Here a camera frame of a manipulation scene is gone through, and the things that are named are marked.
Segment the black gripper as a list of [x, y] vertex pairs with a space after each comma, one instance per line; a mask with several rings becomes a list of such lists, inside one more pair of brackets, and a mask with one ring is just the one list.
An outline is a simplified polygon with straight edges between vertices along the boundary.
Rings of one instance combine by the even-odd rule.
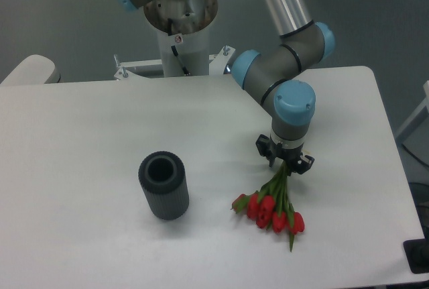
[[290, 141], [261, 134], [257, 138], [255, 145], [259, 155], [269, 162], [270, 168], [273, 167], [276, 158], [285, 161], [288, 165], [289, 176], [291, 174], [302, 175], [306, 173], [314, 163], [312, 156], [301, 154], [302, 146], [304, 145], [303, 138]]

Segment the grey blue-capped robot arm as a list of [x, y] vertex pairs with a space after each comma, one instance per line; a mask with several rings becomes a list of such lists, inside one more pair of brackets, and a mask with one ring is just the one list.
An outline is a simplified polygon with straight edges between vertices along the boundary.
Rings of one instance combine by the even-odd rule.
[[[158, 33], [164, 76], [208, 75], [208, 28], [218, 12], [217, 0], [118, 0], [126, 9], [142, 9]], [[309, 84], [297, 76], [325, 59], [335, 47], [329, 27], [314, 22], [303, 0], [265, 0], [280, 37], [271, 54], [255, 50], [241, 53], [230, 69], [237, 84], [270, 116], [271, 133], [258, 137], [256, 146], [269, 163], [281, 159], [288, 170], [303, 174], [313, 158], [302, 147], [315, 111], [316, 97]]]

